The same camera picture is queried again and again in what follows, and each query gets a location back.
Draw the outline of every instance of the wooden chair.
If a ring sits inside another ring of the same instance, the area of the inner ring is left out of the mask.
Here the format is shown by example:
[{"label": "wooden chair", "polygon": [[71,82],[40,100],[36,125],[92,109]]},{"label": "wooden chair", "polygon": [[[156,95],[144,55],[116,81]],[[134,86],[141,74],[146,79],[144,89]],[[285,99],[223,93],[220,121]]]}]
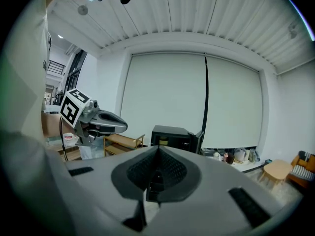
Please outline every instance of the wooden chair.
[{"label": "wooden chair", "polygon": [[[300,166],[306,168],[307,170],[311,170],[312,172],[314,172],[314,171],[315,171],[314,166],[311,165],[311,164],[314,164],[314,163],[311,162],[311,161],[309,161],[309,162],[307,163],[306,161],[300,159],[299,155],[297,155],[297,156],[293,159],[293,161],[292,161],[292,163],[291,163],[291,165],[293,166],[293,168],[295,167],[295,165],[300,165]],[[311,184],[310,181],[307,181],[307,180],[305,180],[305,179],[301,179],[301,178],[299,178],[299,177],[297,177],[297,176],[295,176],[295,175],[292,175],[292,174],[289,174],[289,175],[287,176],[287,178],[288,178],[288,179],[291,179],[293,182],[295,182],[295,183],[301,185],[301,186],[304,187],[304,188],[308,188],[308,187],[310,186],[310,184]]]},{"label": "wooden chair", "polygon": [[[112,134],[108,137],[104,136],[104,154],[106,152],[117,155],[126,153],[132,150],[136,150],[140,145],[143,148],[143,139],[145,135],[133,139],[127,136],[122,136],[119,134]],[[111,145],[106,145],[106,141],[111,141]]]}]

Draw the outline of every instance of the wooden stool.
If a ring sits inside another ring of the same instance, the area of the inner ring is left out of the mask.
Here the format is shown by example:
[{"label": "wooden stool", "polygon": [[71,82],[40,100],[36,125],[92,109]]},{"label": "wooden stool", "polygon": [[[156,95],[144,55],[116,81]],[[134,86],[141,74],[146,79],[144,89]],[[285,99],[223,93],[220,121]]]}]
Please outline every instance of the wooden stool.
[{"label": "wooden stool", "polygon": [[284,162],[282,160],[275,160],[264,166],[259,182],[264,176],[268,177],[274,182],[274,186],[271,190],[273,191],[273,189],[279,182],[283,183],[285,181],[286,176],[290,173],[292,168],[292,165],[287,162]]}]

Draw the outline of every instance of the floor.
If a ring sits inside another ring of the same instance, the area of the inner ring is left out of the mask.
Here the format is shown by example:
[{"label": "floor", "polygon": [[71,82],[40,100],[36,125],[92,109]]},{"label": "floor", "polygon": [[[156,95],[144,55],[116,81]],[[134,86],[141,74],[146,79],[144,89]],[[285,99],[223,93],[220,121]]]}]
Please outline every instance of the floor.
[{"label": "floor", "polygon": [[[256,182],[258,182],[261,174],[262,168],[245,173],[245,175]],[[273,182],[267,177],[264,177],[258,184],[260,184],[268,191],[271,191],[273,187]],[[277,184],[275,188],[271,191],[271,194],[278,200],[278,202],[282,206],[285,206],[303,197],[303,194],[299,190],[297,190],[296,187],[293,186],[293,184],[289,180],[285,181],[283,184]]]},{"label": "floor", "polygon": [[[250,179],[258,182],[262,174],[262,168],[253,170],[251,172],[245,173]],[[268,191],[271,191],[273,187],[273,182],[268,180],[267,177],[263,178],[259,182],[263,188]],[[298,191],[289,181],[284,182],[283,184],[278,184],[272,190],[271,194],[278,200],[278,202],[284,207],[285,205],[294,202],[303,197],[303,194]],[[158,213],[159,207],[157,203],[144,201],[144,210],[146,214],[147,223],[150,223],[155,215]]]}]

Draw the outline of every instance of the slatted ceiling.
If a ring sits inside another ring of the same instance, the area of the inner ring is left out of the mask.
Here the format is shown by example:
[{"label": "slatted ceiling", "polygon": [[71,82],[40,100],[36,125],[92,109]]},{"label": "slatted ceiling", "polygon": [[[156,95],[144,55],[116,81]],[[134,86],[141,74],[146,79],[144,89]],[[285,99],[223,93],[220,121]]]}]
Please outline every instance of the slatted ceiling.
[{"label": "slatted ceiling", "polygon": [[136,37],[139,36],[139,32],[128,14],[127,10],[125,7],[120,3],[119,0],[108,0],[107,1],[110,6],[113,8],[115,11],[115,14],[120,22],[120,27],[124,30],[124,32],[127,34],[128,38]]},{"label": "slatted ceiling", "polygon": [[73,20],[69,19],[68,17],[69,14],[77,12],[71,10],[71,8],[68,5],[65,5],[64,3],[59,1],[56,4],[54,11],[52,13],[56,14],[63,21],[66,21],[68,24],[77,29],[83,35],[85,35],[84,32],[88,31],[89,39],[99,48],[103,47],[104,43],[100,40],[99,34],[93,29],[91,24],[87,23],[83,18],[80,17],[75,17]]},{"label": "slatted ceiling", "polygon": [[248,17],[252,15],[254,10],[252,6],[249,6],[252,0],[243,1],[244,2],[242,4],[241,9],[237,13],[235,13],[235,20],[232,21],[232,24],[229,27],[227,34],[225,36],[225,39],[228,39],[230,41],[233,41],[235,36],[237,36],[242,31],[242,29],[246,25],[246,20],[248,20]]},{"label": "slatted ceiling", "polygon": [[[84,4],[85,0],[72,0],[77,6],[79,4]],[[108,5],[104,6],[105,3],[95,2],[93,6],[89,7],[89,16],[92,20],[103,28],[115,42],[119,42],[128,38],[127,34],[123,31],[118,18],[115,15],[114,10]]]},{"label": "slatted ceiling", "polygon": [[168,0],[172,31],[181,31],[181,7],[177,1],[179,0]]},{"label": "slatted ceiling", "polygon": [[213,13],[214,13],[214,10],[215,10],[216,3],[217,3],[217,0],[211,0],[211,6],[209,7],[209,11],[208,12],[207,12],[207,9],[206,9],[207,7],[204,6],[204,9],[205,9],[204,15],[208,14],[208,19],[207,19],[207,23],[205,25],[203,34],[208,34],[210,23],[212,21],[212,16],[213,16]]},{"label": "slatted ceiling", "polygon": [[[74,0],[63,0],[61,3],[68,4],[68,7],[71,8],[71,11],[73,11],[73,13],[77,13],[77,8],[80,6]],[[98,24],[96,19],[97,18],[92,17],[90,14],[88,14],[85,17],[81,17],[80,21],[82,24],[86,25],[87,28],[89,28],[89,26],[92,26],[95,37],[101,47],[116,43],[115,39],[108,33],[107,29]]]},{"label": "slatted ceiling", "polygon": [[[79,5],[89,14],[80,16]],[[155,32],[195,32],[225,38],[252,50],[278,72],[314,57],[311,39],[287,0],[58,0],[53,8],[100,49]],[[290,38],[294,23],[297,36]]]}]

